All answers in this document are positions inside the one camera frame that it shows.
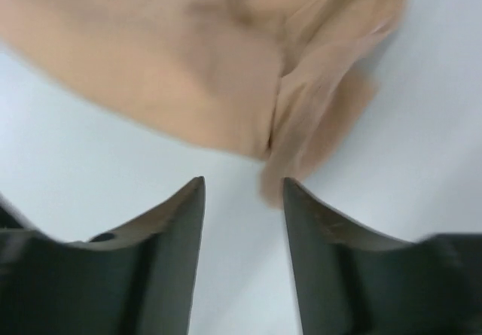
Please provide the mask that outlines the tan t shirt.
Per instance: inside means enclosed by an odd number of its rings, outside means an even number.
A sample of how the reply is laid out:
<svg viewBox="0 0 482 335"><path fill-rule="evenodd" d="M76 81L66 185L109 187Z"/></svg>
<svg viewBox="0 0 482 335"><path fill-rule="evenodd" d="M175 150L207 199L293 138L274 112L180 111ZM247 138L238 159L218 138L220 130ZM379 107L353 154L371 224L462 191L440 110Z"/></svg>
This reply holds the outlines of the tan t shirt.
<svg viewBox="0 0 482 335"><path fill-rule="evenodd" d="M357 62L406 0L1 0L1 38L96 104L264 161L261 193L325 163L374 96Z"/></svg>

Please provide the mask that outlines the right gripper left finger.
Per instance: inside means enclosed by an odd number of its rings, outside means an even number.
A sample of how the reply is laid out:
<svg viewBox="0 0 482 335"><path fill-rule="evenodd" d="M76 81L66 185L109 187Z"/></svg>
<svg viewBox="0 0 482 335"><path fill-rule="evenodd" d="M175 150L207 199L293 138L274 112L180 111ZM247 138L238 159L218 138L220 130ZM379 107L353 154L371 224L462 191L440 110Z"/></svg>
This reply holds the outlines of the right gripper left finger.
<svg viewBox="0 0 482 335"><path fill-rule="evenodd" d="M1 203L3 334L186 334L205 210L193 178L86 242L59 242Z"/></svg>

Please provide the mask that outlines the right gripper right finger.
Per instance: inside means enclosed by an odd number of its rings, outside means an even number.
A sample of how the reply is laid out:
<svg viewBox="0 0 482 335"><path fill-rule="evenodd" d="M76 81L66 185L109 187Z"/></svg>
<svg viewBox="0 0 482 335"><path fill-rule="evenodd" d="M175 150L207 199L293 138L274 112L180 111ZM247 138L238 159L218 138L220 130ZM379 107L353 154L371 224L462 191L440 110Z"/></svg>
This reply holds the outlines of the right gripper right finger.
<svg viewBox="0 0 482 335"><path fill-rule="evenodd" d="M288 244L305 334L479 334L481 236L405 242L283 182Z"/></svg>

